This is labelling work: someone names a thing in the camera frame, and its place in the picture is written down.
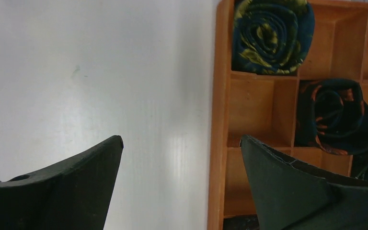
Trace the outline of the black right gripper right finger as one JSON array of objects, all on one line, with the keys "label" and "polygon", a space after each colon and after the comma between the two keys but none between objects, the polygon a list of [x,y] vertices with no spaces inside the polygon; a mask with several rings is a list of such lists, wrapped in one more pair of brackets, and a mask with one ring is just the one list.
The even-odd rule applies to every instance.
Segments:
[{"label": "black right gripper right finger", "polygon": [[263,230],[368,230],[368,182],[320,169],[260,140],[240,140]]}]

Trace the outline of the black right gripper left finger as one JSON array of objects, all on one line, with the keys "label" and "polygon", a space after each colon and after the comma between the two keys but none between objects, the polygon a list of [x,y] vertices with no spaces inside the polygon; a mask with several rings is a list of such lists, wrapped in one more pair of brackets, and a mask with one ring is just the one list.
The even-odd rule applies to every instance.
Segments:
[{"label": "black right gripper left finger", "polygon": [[114,135],[40,170],[0,181],[0,230],[101,230],[121,162]]}]

